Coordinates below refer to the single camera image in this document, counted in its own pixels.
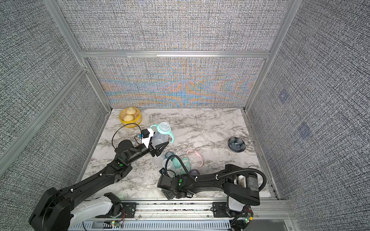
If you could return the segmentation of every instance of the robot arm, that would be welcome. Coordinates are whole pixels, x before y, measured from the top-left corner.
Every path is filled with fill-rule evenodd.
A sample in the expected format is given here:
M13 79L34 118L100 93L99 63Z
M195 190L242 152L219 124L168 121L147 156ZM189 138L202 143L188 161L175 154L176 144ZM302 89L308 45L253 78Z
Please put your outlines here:
M226 164L225 169L216 173L190 176L189 174L170 177L163 173L158 181L158 188L168 200L173 198L191 197L195 193L203 191L224 191L226 195L247 205L260 205L257 169L244 170L233 164ZM243 183L236 183L237 179L243 177Z
M144 139L150 139L149 135L153 136L153 132L148 130L151 129L142 130L141 136ZM42 195L28 222L36 231L65 231L72 224L97 215L108 213L111 216L117 216L121 212L121 200L114 194L105 194L97 201L94 200L84 205L80 203L102 188L127 176L132 170L132 162L147 153L159 156L167 145L168 142L165 142L154 148L150 142L143 142L134 147L130 140L121 141L115 149L114 160L96 174L60 190L48 189Z

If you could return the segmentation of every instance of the white marble surface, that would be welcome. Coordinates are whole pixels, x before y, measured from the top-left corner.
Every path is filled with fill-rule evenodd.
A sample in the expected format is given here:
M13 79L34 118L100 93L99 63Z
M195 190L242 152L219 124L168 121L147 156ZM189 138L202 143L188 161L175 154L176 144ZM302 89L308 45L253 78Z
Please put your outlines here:
M87 166L83 179L103 169L115 156L111 139L115 131L122 126L118 115L121 109L113 109L98 145ZM198 169L201 174L220 171L225 164L235 164L239 167L260 169L260 165L249 138L242 112L240 109L142 109L142 129L150 125L166 121L171 125L175 142L169 144L165 152L172 151L180 157L188 157L192 169ZM115 146L123 139L129 139L136 144L134 135L140 132L138 128L122 128L114 138ZM245 151L232 152L227 141L230 137L240 137L246 143ZM200 159L192 152L186 155L189 148L197 149L203 156L204 166ZM146 155L132 163L133 170L120 182L105 187L93 197L112 192L121 199L125 198L165 198L157 188L160 167L153 166L151 155ZM195 197L225 197L223 192L201 192ZM260 197L270 197L267 187L260 192Z

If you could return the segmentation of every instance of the teal bottle handle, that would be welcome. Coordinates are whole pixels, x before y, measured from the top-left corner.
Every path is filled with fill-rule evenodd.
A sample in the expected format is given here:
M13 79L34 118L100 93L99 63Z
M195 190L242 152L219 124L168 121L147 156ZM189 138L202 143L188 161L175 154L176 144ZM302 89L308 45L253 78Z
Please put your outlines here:
M172 140L171 140L171 142L170 143L173 143L174 141L175 141L175 137L174 137L174 135L172 134L172 131L169 133L169 135L171 136L171 138L172 138Z

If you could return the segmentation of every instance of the metal bracket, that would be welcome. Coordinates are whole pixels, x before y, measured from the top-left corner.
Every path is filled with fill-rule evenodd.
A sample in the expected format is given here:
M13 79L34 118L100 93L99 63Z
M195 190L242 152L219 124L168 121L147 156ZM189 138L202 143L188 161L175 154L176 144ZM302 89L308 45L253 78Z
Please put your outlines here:
M213 212L214 217L232 217L227 213L226 202L213 202L211 211ZM239 217L247 217L246 211L244 211Z
M136 203L135 202L122 202L122 209L125 211L125 218L134 218L135 217L135 211L136 211ZM123 213L115 219L121 219L123 218ZM95 218L110 218L112 219L109 215L100 215Z

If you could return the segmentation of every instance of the textured wall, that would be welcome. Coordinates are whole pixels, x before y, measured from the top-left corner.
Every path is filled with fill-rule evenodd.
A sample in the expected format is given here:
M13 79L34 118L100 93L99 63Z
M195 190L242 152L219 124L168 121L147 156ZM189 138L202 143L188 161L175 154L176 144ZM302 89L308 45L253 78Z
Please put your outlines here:
M28 218L41 195L76 182L106 114L81 77L0 178L1 230L33 230Z
M80 65L42 0L0 9L1 156Z
M369 12L304 0L249 111L302 230L370 230Z
M114 108L243 107L261 58L89 58Z
M57 0L83 50L269 50L290 0Z

